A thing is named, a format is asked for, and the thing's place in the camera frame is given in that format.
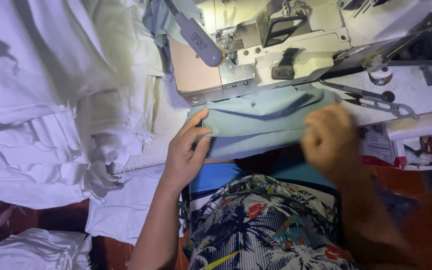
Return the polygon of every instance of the hand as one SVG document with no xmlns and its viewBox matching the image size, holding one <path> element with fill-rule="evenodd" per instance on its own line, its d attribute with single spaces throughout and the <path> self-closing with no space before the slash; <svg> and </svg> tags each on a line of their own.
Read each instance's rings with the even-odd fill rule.
<svg viewBox="0 0 432 270">
<path fill-rule="evenodd" d="M 209 111 L 203 109 L 193 115 L 169 143 L 166 165 L 160 181 L 164 185 L 181 192 L 201 170 L 209 150 L 211 137 L 203 137 L 213 131 L 206 127 L 195 127 L 208 116 Z M 192 150 L 194 142 L 199 142 Z"/>
<path fill-rule="evenodd" d="M 356 128 L 343 107 L 333 103 L 312 111 L 304 124 L 301 148 L 306 161 L 330 181 L 338 182 L 363 168 Z"/>
</svg>

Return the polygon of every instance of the industrial sewing machine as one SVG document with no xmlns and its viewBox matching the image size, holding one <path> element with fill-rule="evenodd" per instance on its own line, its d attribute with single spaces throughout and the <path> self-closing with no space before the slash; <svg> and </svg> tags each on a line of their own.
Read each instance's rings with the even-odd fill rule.
<svg viewBox="0 0 432 270">
<path fill-rule="evenodd" d="M 195 3 L 224 56 L 209 67 L 169 38 L 177 90 L 191 106 L 364 70 L 383 85 L 396 65 L 420 66 L 432 85 L 432 0 Z M 414 48 L 421 41 L 431 49 Z"/>
</svg>

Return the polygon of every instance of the floral shirt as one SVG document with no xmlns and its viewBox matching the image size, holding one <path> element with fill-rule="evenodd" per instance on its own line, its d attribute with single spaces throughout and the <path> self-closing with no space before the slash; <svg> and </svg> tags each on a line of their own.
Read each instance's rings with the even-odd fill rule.
<svg viewBox="0 0 432 270">
<path fill-rule="evenodd" d="M 185 203 L 188 269 L 357 269 L 335 244 L 334 203 L 310 191 L 250 175 L 206 196 L 200 209 Z"/>
</svg>

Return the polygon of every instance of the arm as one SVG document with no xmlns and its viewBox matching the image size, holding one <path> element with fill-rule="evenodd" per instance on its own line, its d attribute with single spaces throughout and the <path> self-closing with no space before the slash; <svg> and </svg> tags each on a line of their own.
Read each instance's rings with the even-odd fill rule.
<svg viewBox="0 0 432 270">
<path fill-rule="evenodd" d="M 191 117 L 169 144 L 166 165 L 129 262 L 129 270 L 174 269 L 178 254 L 178 201 L 203 166 L 211 129 L 195 126 L 208 110 Z M 193 151 L 194 142 L 200 139 Z"/>
<path fill-rule="evenodd" d="M 356 261 L 365 265 L 411 264 L 409 245 L 393 224 L 361 162 L 351 116 L 332 104 L 310 113 L 304 123 L 304 155 L 338 187 L 343 230 Z"/>
</svg>

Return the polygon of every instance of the person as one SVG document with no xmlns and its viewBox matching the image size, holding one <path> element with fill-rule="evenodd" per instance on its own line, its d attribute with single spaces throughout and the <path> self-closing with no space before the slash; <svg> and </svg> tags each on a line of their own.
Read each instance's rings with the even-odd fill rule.
<svg viewBox="0 0 432 270">
<path fill-rule="evenodd" d="M 169 144 L 130 270 L 174 269 L 178 201 L 188 184 L 190 270 L 412 269 L 409 245 L 360 160 L 344 108 L 331 104 L 304 119 L 306 162 L 330 184 L 242 176 L 231 161 L 205 161 L 212 131 L 196 126 L 207 115 L 191 117 Z"/>
</svg>

